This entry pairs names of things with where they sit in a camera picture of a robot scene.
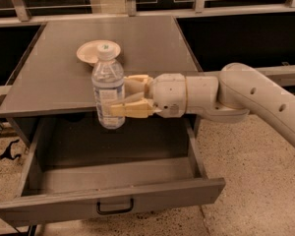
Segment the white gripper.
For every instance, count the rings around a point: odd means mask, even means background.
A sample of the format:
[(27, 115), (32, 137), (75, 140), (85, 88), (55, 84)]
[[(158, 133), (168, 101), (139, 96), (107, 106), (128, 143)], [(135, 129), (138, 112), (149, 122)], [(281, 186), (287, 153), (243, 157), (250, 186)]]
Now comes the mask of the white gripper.
[(125, 93), (142, 92), (147, 99), (110, 106), (112, 116), (148, 118), (153, 112), (163, 118), (180, 118), (186, 112), (186, 77), (181, 74), (132, 75), (124, 78)]

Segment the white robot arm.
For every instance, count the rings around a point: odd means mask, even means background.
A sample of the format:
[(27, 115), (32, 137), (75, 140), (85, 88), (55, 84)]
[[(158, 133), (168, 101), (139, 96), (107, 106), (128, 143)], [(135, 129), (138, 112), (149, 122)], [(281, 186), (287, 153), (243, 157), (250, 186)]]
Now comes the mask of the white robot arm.
[(196, 114), (210, 121), (236, 123), (253, 113), (295, 147), (295, 95), (247, 65), (231, 63), (216, 76), (134, 75), (124, 83), (127, 96), (108, 104), (114, 116)]

